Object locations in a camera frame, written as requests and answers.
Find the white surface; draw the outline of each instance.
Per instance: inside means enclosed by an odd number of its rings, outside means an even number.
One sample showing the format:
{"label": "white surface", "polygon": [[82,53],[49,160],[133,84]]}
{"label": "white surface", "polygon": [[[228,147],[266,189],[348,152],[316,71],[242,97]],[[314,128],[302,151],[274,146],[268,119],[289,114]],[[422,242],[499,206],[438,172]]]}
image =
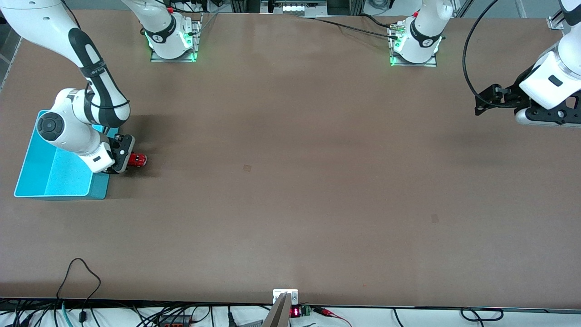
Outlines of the white surface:
{"label": "white surface", "polygon": [[[349,320],[353,327],[397,327],[397,321],[393,315],[393,310],[388,308],[329,308],[334,313]],[[260,307],[232,307],[232,314],[238,325],[248,324],[250,322],[264,320],[268,311]],[[72,310],[69,318],[74,327],[80,326],[77,322],[80,310]],[[153,314],[154,309],[140,309],[144,315]],[[214,324],[215,327],[227,327],[226,307],[214,307]],[[196,310],[193,318],[202,319],[206,315],[206,308]],[[457,310],[418,310],[405,309],[397,310],[400,320],[405,327],[477,327],[478,324],[469,322],[460,316]],[[129,309],[96,309],[95,315],[99,319],[101,327],[133,327],[140,323],[137,314]],[[88,320],[85,327],[96,327],[91,313],[87,312]],[[486,312],[481,312],[482,318],[490,317]],[[57,314],[59,326],[66,326],[60,310]],[[0,316],[0,326],[6,326],[12,323],[13,314]],[[311,316],[293,318],[290,323],[294,327],[302,327],[316,323],[313,327],[348,327],[346,323],[339,319],[327,318],[322,315],[312,313]],[[41,327],[54,326],[52,312],[47,313],[42,320]],[[194,327],[211,327],[210,316],[204,321],[193,325]],[[529,313],[529,312],[506,312],[504,318],[497,322],[485,322],[486,327],[578,327],[581,326],[581,315],[575,314],[546,314],[546,313]]]}

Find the white bracket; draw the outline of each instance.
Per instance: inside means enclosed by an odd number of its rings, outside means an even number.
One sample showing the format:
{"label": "white bracket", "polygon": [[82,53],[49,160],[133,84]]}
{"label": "white bracket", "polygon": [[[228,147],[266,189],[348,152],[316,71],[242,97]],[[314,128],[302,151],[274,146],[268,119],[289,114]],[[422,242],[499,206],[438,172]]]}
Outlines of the white bracket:
{"label": "white bracket", "polygon": [[272,303],[275,303],[277,301],[278,296],[280,296],[281,293],[290,293],[293,305],[296,305],[299,303],[299,290],[295,290],[295,289],[274,289],[274,290],[272,290]]}

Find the brown table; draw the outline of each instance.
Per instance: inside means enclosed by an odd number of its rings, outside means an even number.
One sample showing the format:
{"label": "brown table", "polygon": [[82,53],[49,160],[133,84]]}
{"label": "brown table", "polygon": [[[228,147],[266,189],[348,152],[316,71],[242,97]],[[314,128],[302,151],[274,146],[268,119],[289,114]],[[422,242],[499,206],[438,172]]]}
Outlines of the brown table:
{"label": "brown table", "polygon": [[[221,15],[197,63],[150,63],[131,12],[78,17],[149,162],[113,177],[105,201],[14,198],[37,112],[84,86],[24,42],[0,96],[0,296],[53,296],[83,257],[101,298],[267,303],[295,287],[324,304],[581,307],[580,131],[474,116],[472,20],[449,23],[433,69],[282,15]],[[512,84],[560,36],[484,20],[476,88]],[[94,287],[81,265],[70,281],[64,296]]]}

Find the blue plastic bin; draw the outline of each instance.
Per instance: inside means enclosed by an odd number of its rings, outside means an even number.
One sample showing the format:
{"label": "blue plastic bin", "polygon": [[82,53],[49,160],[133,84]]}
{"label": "blue plastic bin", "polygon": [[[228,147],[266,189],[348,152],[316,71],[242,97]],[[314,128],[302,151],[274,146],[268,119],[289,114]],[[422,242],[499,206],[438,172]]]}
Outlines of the blue plastic bin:
{"label": "blue plastic bin", "polygon": [[[40,117],[47,110],[38,113]],[[103,126],[93,125],[102,131]],[[113,137],[119,129],[110,129]],[[14,190],[15,197],[37,200],[102,200],[107,194],[109,175],[94,174],[72,152],[48,144],[33,128],[28,150]]]}

